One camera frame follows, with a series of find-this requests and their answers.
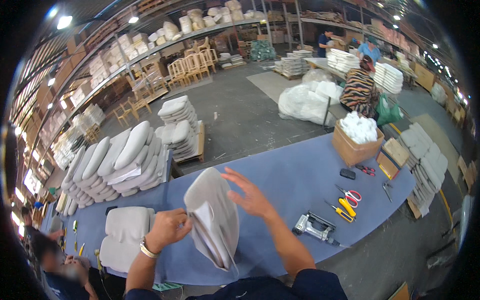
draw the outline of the dark blue shirt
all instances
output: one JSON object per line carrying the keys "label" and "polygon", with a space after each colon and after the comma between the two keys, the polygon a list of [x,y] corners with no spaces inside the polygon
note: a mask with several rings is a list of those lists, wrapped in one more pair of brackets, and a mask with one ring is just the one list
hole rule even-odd
{"label": "dark blue shirt", "polygon": [[90,294],[80,283],[70,280],[65,276],[45,272],[48,286],[60,300],[88,300]]}
{"label": "dark blue shirt", "polygon": [[[132,289],[125,300],[159,300],[153,291]],[[188,297],[187,300],[224,299],[282,299],[282,300],[347,300],[338,277],[330,272],[314,269],[302,270],[297,274],[291,288],[271,277],[240,279],[219,289],[215,294]]]}
{"label": "dark blue shirt", "polygon": [[[332,40],[331,38],[326,37],[326,35],[323,33],[318,37],[318,44],[326,45],[328,43],[328,41],[331,41],[331,40]],[[319,46],[318,50],[317,50],[317,54],[318,54],[318,57],[327,57],[326,56],[327,49],[320,48],[320,46]]]}

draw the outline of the green cap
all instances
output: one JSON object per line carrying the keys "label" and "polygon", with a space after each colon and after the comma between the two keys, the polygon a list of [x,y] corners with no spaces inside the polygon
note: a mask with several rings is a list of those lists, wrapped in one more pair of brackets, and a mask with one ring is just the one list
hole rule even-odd
{"label": "green cap", "polygon": [[374,44],[375,46],[378,46],[378,43],[377,43],[377,39],[374,38],[373,36],[369,36],[368,37],[368,41],[372,44]]}

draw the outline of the blue work table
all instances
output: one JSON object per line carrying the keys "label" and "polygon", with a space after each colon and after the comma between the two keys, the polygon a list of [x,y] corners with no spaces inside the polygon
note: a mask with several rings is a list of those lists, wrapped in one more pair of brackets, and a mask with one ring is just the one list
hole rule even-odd
{"label": "blue work table", "polygon": [[[336,230],[332,236],[344,245],[353,245],[380,226],[405,201],[415,186],[415,179],[407,168],[403,168],[391,181],[390,202],[382,189],[387,180],[375,160],[363,164],[375,168],[372,177],[360,170],[356,180],[339,175],[345,168],[332,146],[333,135],[326,134],[253,156],[237,159],[215,166],[223,172],[228,166],[251,180],[265,194],[276,208],[288,227],[292,228],[299,217],[308,210],[334,223]],[[94,249],[100,248],[105,237],[105,209],[109,206],[145,206],[158,210],[185,207],[183,196],[201,171],[194,172],[161,184],[155,189],[138,193],[131,197],[119,198],[109,203],[94,204],[77,211],[68,222],[67,253],[74,253],[74,235],[71,231],[73,220],[79,221],[78,245],[85,241],[85,253],[96,266]],[[335,184],[346,190],[356,190],[362,195],[357,213],[357,221],[348,223],[342,219],[324,199],[338,204],[343,194]],[[232,190],[240,188],[230,183]],[[275,251],[274,244],[263,221],[249,216],[239,207],[240,239],[235,254],[238,273],[235,269],[225,272],[214,267],[193,244],[190,236],[167,246],[160,255],[156,266],[155,282],[177,282],[191,285],[221,285],[250,276],[280,276],[286,273]],[[344,248],[331,246],[310,236],[299,237],[309,249],[315,262],[322,261],[342,251]]]}

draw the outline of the red-handled scissors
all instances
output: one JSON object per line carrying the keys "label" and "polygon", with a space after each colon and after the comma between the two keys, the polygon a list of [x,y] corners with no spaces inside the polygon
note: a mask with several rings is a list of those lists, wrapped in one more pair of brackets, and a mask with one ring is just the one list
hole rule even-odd
{"label": "red-handled scissors", "polygon": [[338,185],[335,185],[337,189],[339,189],[342,193],[345,194],[345,199],[347,201],[349,201],[348,204],[350,204],[351,207],[355,208],[359,205],[359,202],[361,201],[361,195],[356,192],[356,191],[345,191],[344,189],[342,189],[341,187],[339,187]]}

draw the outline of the wristwatch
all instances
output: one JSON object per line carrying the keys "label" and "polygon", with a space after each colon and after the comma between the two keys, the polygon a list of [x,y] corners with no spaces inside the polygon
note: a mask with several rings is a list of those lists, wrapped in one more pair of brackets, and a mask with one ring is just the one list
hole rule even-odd
{"label": "wristwatch", "polygon": [[147,249],[147,246],[145,245],[145,236],[142,237],[142,240],[140,241],[140,250],[148,257],[150,258],[157,258],[159,253],[152,253]]}

